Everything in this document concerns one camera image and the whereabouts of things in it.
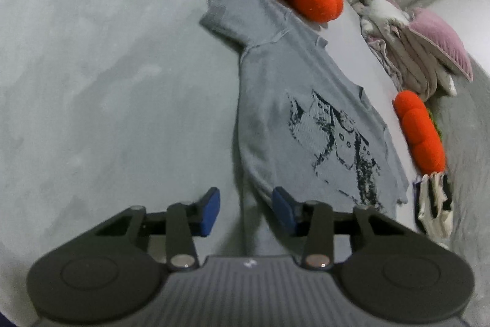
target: short sleeve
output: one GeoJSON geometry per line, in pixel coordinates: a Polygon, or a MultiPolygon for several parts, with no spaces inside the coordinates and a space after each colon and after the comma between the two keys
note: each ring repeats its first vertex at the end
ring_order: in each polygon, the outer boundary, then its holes
{"type": "Polygon", "coordinates": [[[396,181],[397,197],[396,200],[403,204],[408,202],[407,199],[407,189],[408,189],[408,179],[403,166],[401,165],[398,153],[393,146],[393,141],[391,140],[391,134],[388,131],[388,126],[385,125],[383,136],[386,143],[386,161],[390,166],[391,173],[396,181]]]}
{"type": "Polygon", "coordinates": [[[260,45],[286,32],[290,13],[275,0],[208,0],[201,24],[243,46],[260,45]]]}

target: round black motor cover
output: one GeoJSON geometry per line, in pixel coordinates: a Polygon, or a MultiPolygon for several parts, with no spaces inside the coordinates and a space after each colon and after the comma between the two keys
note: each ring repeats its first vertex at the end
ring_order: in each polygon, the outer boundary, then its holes
{"type": "Polygon", "coordinates": [[[49,319],[95,324],[141,308],[161,280],[158,263],[138,249],[117,255],[51,253],[29,271],[28,292],[49,319]]]}
{"type": "Polygon", "coordinates": [[[460,314],[474,288],[471,268],[428,244],[400,236],[378,238],[347,259],[342,286],[365,311],[398,323],[434,323],[460,314]]]}

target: gray t-shirt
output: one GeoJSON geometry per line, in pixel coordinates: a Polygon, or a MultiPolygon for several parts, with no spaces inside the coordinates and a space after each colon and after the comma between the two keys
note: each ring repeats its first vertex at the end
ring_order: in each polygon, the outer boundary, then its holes
{"type": "Polygon", "coordinates": [[[366,204],[394,217],[406,175],[386,124],[327,41],[275,0],[209,0],[202,24],[243,46],[239,150],[264,198],[283,186],[298,201],[346,212],[366,204]]]}

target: pink cushion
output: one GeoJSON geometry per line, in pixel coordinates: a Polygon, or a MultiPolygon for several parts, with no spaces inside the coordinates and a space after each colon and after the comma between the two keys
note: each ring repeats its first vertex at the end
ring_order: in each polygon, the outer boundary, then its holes
{"type": "Polygon", "coordinates": [[[434,12],[415,8],[410,31],[423,40],[424,47],[455,74],[463,74],[473,81],[473,70],[468,53],[460,37],[449,24],[434,12]]]}

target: silver bolt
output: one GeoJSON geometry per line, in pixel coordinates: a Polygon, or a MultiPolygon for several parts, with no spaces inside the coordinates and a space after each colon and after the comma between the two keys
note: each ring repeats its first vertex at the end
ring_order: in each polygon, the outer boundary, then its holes
{"type": "Polygon", "coordinates": [[[179,254],[172,256],[170,263],[176,268],[190,268],[195,263],[195,258],[188,254],[179,254]]]}
{"type": "Polygon", "coordinates": [[[322,269],[330,266],[332,261],[323,254],[311,254],[306,257],[306,263],[312,268],[322,269]]]}

